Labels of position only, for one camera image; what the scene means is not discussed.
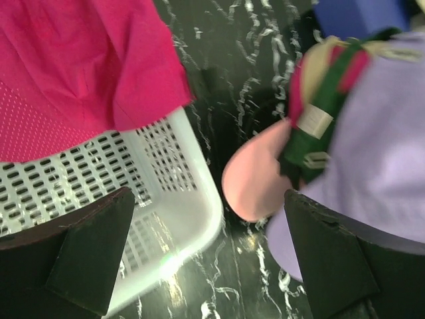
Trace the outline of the light pink baseball cap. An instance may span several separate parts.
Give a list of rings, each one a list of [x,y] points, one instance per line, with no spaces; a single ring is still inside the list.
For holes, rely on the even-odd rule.
[[[288,142],[291,122],[284,118],[248,140],[231,157],[222,175],[230,208],[243,220],[257,222],[273,215],[293,187],[280,174],[278,156]]]

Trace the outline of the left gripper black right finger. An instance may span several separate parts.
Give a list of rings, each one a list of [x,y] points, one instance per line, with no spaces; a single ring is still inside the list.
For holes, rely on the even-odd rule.
[[[424,244],[287,191],[284,205],[314,318],[423,318]]]

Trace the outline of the beige baseball cap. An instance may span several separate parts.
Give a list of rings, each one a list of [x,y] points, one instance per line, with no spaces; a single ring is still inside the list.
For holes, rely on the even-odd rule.
[[[330,66],[348,48],[349,43],[335,36],[327,37],[313,45],[300,60],[290,82],[290,106],[293,110],[303,110],[313,98]],[[368,41],[349,63],[343,79],[337,85],[342,92],[348,92],[366,69],[372,57],[385,46],[384,41]]]

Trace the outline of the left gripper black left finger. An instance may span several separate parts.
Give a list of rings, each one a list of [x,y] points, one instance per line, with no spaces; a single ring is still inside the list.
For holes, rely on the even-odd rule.
[[[108,312],[133,217],[122,187],[1,238],[2,318],[101,318]]]

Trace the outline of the lavender baseball cap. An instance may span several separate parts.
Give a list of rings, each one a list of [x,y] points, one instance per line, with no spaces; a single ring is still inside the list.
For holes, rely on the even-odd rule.
[[[345,101],[328,154],[303,195],[424,241],[424,31],[393,36],[372,59]]]

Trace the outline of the dark green cap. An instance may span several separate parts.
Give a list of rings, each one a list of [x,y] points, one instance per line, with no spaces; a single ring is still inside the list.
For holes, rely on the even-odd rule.
[[[371,58],[352,89],[348,93],[340,93],[337,85],[345,73],[344,68],[348,66],[349,59],[366,42],[384,41],[386,46],[400,32],[400,29],[390,27],[365,39],[350,38],[345,41],[349,43],[348,48],[330,66],[312,101],[303,109],[296,127],[291,128],[289,140],[279,155],[280,173],[290,179],[294,189],[313,181],[325,169],[335,125],[345,101],[376,55]]]

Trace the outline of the magenta baseball cap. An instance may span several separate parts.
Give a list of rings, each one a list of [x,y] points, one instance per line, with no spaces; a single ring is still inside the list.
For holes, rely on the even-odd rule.
[[[293,128],[303,109],[310,104],[329,67],[346,49],[340,44],[316,44],[301,58],[290,80],[288,118]],[[340,93],[348,93],[369,63],[369,55],[361,50],[349,59],[345,73],[337,85]]]

